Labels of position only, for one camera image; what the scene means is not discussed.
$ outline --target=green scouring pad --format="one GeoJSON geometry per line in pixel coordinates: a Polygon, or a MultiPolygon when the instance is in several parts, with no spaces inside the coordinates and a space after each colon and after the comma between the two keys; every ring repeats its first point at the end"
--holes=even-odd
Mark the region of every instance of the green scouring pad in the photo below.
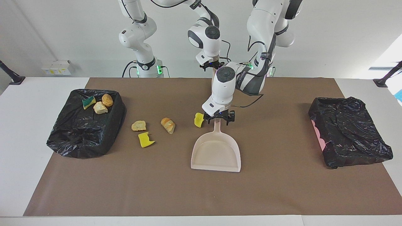
{"type": "Polygon", "coordinates": [[[90,97],[88,99],[82,100],[82,105],[84,106],[84,110],[89,108],[89,106],[93,105],[96,103],[95,97],[90,97]]]}

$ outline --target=bread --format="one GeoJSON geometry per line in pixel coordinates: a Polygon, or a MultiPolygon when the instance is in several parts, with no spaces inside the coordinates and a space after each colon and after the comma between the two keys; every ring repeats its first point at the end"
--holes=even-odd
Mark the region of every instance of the bread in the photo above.
{"type": "Polygon", "coordinates": [[[166,129],[166,131],[169,134],[173,134],[174,132],[174,128],[176,127],[176,124],[169,118],[164,118],[162,119],[162,121],[160,122],[160,124],[163,126],[163,128],[166,129]]]}
{"type": "Polygon", "coordinates": [[[106,106],[104,106],[103,103],[100,101],[95,104],[94,110],[95,110],[95,113],[98,115],[108,112],[106,106]]]}
{"type": "Polygon", "coordinates": [[[113,98],[109,94],[105,94],[102,96],[102,103],[106,107],[111,107],[113,105],[113,98]]]}
{"type": "Polygon", "coordinates": [[[136,121],[131,125],[133,131],[144,131],[147,130],[145,121],[136,121]]]}

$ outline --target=dustpan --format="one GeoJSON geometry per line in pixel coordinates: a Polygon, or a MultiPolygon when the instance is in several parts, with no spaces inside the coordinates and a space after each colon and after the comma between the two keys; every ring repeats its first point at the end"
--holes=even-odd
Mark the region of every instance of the dustpan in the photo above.
{"type": "Polygon", "coordinates": [[[236,141],[221,132],[221,119],[215,119],[213,132],[196,141],[191,156],[191,168],[240,172],[240,150],[236,141]]]}

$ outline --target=black tripod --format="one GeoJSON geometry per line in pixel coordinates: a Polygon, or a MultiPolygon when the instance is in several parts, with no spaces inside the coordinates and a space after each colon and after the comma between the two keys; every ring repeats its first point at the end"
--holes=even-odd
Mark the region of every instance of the black tripod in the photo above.
{"type": "Polygon", "coordinates": [[[19,76],[17,73],[15,73],[14,71],[12,71],[11,69],[9,69],[4,63],[3,61],[0,60],[0,68],[3,69],[3,71],[5,71],[8,76],[10,76],[11,81],[10,85],[19,85],[23,82],[23,80],[25,79],[25,76],[19,76]]]}
{"type": "Polygon", "coordinates": [[[385,75],[384,78],[381,79],[373,79],[374,83],[378,86],[378,87],[382,87],[382,88],[388,88],[387,85],[385,85],[385,82],[387,81],[387,79],[391,78],[397,71],[399,71],[402,68],[402,61],[398,63],[398,65],[396,67],[394,67],[392,70],[390,70],[390,72],[388,72],[387,75],[385,75]]]}

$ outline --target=plastic bag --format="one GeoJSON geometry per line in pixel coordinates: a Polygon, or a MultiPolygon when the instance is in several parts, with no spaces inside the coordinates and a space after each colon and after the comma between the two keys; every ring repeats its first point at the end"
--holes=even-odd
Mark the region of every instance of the plastic bag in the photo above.
{"type": "Polygon", "coordinates": [[[322,153],[327,166],[373,164],[393,158],[363,101],[316,98],[309,116],[325,142],[322,153]]]}
{"type": "Polygon", "coordinates": [[[112,147],[126,115],[126,107],[118,92],[112,90],[73,90],[60,112],[47,140],[47,146],[62,156],[94,158],[106,154],[112,147]],[[98,115],[93,106],[84,110],[82,100],[94,96],[102,101],[104,94],[112,96],[114,104],[108,113],[98,115]]]}

